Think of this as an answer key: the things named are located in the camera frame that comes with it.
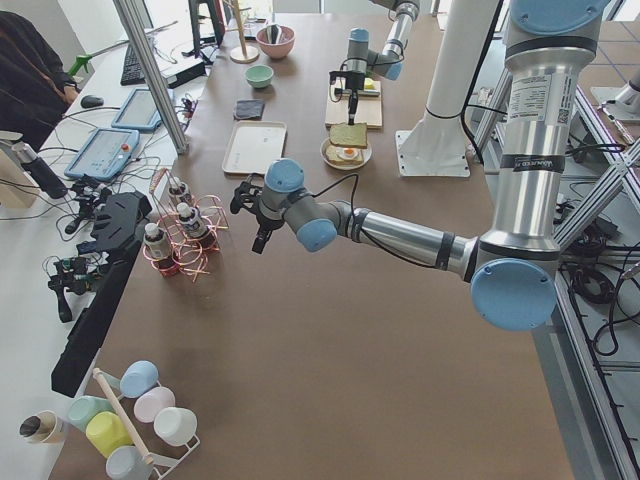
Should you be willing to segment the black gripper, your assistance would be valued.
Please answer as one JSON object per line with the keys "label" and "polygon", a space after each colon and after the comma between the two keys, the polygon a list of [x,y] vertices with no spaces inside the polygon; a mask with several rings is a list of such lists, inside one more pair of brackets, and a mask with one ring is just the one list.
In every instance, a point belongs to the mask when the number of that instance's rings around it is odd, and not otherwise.
{"label": "black gripper", "polygon": [[346,72],[344,89],[348,92],[348,124],[354,125],[354,114],[357,112],[359,92],[364,88],[364,74],[361,72]]}
{"label": "black gripper", "polygon": [[252,251],[254,253],[262,253],[270,240],[270,231],[282,228],[285,221],[272,196],[266,192],[258,195],[256,207],[256,218],[260,229],[255,235]]}

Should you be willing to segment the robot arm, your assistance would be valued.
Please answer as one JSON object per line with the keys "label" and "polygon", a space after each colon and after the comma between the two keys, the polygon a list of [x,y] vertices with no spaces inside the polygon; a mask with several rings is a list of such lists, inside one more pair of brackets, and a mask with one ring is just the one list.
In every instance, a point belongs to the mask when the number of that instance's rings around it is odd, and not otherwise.
{"label": "robot arm", "polygon": [[[400,133],[398,166],[407,176],[461,176],[465,144],[479,139],[465,111],[493,38],[502,5],[457,1],[444,33],[425,112]],[[505,67],[511,76],[506,138],[491,228],[464,238],[365,208],[321,202],[294,160],[273,162],[262,185],[244,181],[231,202],[259,224],[253,249],[288,226],[310,252],[337,237],[375,246],[427,269],[458,274],[479,315],[511,331],[530,330],[552,315],[560,246],[553,220],[565,167],[580,72],[595,58],[605,3],[515,1],[507,16]]]}
{"label": "robot arm", "polygon": [[386,8],[391,15],[391,27],[382,49],[370,49],[369,31],[354,28],[348,37],[346,60],[332,73],[333,78],[344,80],[343,88],[348,92],[348,125],[356,123],[359,93],[364,90],[368,72],[389,80],[398,79],[409,35],[420,13],[419,1],[373,1],[373,4]]}

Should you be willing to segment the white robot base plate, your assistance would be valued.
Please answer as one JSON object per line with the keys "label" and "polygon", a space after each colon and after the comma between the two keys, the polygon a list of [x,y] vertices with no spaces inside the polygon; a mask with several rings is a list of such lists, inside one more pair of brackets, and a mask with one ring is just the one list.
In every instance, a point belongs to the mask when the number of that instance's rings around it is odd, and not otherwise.
{"label": "white robot base plate", "polygon": [[401,176],[470,176],[467,139],[460,127],[444,132],[399,130],[394,139]]}

